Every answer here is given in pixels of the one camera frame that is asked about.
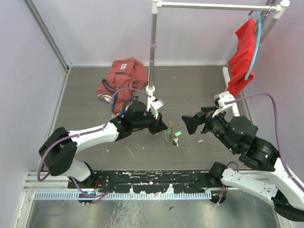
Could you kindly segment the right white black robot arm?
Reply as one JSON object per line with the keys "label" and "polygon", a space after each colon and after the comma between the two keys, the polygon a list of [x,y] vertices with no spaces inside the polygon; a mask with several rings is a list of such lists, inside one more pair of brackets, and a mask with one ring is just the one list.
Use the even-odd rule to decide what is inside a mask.
{"label": "right white black robot arm", "polygon": [[182,120],[190,135],[202,124],[202,134],[212,133],[232,154],[238,154],[245,166],[269,180],[261,182],[215,162],[208,172],[210,185],[237,188],[273,206],[277,214],[288,220],[304,220],[304,193],[288,176],[279,151],[256,136],[258,127],[250,120],[239,116],[228,122],[225,113],[216,114],[215,107],[203,107],[194,116],[182,116]]}

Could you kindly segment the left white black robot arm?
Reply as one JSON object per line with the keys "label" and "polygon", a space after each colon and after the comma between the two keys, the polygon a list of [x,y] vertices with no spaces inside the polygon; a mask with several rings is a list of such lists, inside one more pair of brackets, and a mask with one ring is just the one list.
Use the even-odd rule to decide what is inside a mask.
{"label": "left white black robot arm", "polygon": [[49,175],[66,175],[84,188],[90,188],[97,180],[96,175],[86,162],[78,161],[75,155],[98,144],[122,140],[143,129],[148,129],[151,134],[165,131],[167,125],[160,113],[163,107],[162,100],[156,98],[149,108],[143,102],[135,101],[124,114],[100,126],[79,131],[57,128],[38,151],[42,163]]}

